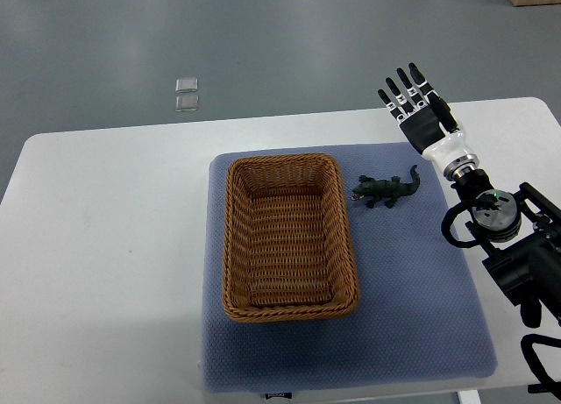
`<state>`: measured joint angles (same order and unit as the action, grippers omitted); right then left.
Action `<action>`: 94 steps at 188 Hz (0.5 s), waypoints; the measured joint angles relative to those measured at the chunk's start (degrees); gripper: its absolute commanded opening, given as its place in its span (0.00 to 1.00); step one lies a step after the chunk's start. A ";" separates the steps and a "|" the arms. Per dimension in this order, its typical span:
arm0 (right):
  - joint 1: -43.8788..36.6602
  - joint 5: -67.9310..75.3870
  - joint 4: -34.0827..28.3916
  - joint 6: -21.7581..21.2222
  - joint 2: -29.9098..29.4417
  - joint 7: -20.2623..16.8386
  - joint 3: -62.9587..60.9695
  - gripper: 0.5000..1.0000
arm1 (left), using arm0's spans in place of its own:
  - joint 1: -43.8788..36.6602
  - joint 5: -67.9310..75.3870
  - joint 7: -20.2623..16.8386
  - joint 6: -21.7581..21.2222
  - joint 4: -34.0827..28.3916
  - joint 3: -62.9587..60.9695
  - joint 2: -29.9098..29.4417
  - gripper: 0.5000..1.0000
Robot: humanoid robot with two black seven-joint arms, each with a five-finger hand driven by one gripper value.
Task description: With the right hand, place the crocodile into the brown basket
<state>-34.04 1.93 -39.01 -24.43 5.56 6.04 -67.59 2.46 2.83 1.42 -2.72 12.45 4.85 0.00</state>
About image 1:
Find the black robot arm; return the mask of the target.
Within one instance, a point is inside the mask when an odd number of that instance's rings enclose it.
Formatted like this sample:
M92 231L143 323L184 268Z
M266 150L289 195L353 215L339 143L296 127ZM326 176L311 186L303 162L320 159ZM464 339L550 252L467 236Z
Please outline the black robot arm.
M470 156L444 170L460 202L441 231L457 248L480 247L483 266L522 322L538 328L542 308L560 317L560 209L529 183L515 193L496 189Z

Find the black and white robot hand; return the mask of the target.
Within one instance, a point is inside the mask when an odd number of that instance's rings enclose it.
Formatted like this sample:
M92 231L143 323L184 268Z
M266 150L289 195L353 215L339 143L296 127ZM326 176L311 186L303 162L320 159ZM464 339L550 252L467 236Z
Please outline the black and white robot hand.
M467 146L465 133L450 105L437 93L417 65L396 69L401 85L388 77L378 96L413 148L432 161L444 178L454 181L476 169L479 159Z

